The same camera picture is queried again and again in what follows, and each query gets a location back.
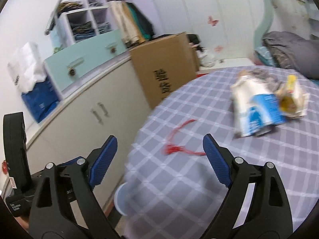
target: mint green drawer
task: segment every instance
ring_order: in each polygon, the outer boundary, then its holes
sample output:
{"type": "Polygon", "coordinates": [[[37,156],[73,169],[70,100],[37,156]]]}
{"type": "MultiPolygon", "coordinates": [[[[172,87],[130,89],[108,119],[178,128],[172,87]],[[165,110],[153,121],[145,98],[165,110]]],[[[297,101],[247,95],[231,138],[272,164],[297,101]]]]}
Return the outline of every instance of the mint green drawer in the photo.
{"type": "Polygon", "coordinates": [[[89,71],[125,51],[121,33],[117,29],[67,47],[48,57],[45,63],[55,85],[63,91],[89,71]]]}

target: metal pivot screw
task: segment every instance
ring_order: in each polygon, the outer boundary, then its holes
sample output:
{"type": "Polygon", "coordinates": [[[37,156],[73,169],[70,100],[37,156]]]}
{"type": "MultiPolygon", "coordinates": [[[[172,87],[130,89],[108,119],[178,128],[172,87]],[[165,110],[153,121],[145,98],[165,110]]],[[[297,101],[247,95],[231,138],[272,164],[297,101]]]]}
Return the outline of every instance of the metal pivot screw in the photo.
{"type": "Polygon", "coordinates": [[[85,159],[84,158],[80,158],[80,159],[77,160],[77,164],[78,165],[82,165],[84,163],[85,163],[85,159]]]}
{"type": "Polygon", "coordinates": [[[46,166],[47,169],[51,169],[52,167],[53,167],[53,163],[48,163],[46,166]]]}
{"type": "Polygon", "coordinates": [[[272,169],[272,168],[275,167],[275,165],[274,165],[273,163],[269,162],[269,163],[267,163],[267,167],[268,167],[269,169],[272,169]]]}
{"type": "Polygon", "coordinates": [[[244,159],[242,159],[241,157],[236,157],[235,162],[238,164],[242,164],[244,162],[244,159]]]}

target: red string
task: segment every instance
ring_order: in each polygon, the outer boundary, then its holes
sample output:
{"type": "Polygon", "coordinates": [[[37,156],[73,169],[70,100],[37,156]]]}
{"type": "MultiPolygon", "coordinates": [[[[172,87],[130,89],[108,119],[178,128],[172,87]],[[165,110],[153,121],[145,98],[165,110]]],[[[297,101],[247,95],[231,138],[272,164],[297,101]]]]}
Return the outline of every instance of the red string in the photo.
{"type": "Polygon", "coordinates": [[[177,145],[174,145],[172,143],[172,140],[173,140],[173,137],[175,136],[175,134],[180,129],[182,129],[184,126],[186,126],[187,124],[192,123],[194,121],[196,121],[196,120],[195,119],[188,120],[188,121],[184,122],[181,126],[173,129],[172,133],[167,137],[168,143],[165,146],[165,153],[170,155],[170,154],[175,153],[175,152],[184,152],[184,153],[187,153],[189,155],[194,155],[194,156],[205,156],[206,155],[204,152],[194,152],[194,151],[186,149],[184,146],[177,146],[177,145]]]}

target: white plastic cup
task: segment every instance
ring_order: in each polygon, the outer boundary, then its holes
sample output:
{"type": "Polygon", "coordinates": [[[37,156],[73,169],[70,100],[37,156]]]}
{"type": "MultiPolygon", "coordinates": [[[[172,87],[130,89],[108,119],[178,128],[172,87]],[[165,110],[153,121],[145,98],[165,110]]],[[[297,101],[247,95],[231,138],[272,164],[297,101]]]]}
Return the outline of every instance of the white plastic cup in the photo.
{"type": "Polygon", "coordinates": [[[116,210],[122,215],[127,216],[126,212],[126,196],[127,196],[127,182],[119,186],[114,195],[114,206],[116,210]]]}

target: white cabinet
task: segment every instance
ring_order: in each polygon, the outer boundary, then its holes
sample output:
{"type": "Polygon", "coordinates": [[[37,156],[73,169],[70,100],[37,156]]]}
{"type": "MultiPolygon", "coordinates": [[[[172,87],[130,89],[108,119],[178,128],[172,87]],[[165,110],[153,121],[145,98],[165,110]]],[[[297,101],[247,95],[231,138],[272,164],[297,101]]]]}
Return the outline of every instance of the white cabinet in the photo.
{"type": "Polygon", "coordinates": [[[150,108],[131,61],[127,61],[82,92],[49,122],[28,148],[31,172],[48,162],[60,164],[103,145],[110,135],[118,151],[94,194],[101,207],[108,202],[124,174],[124,164],[135,136],[150,108]]]}

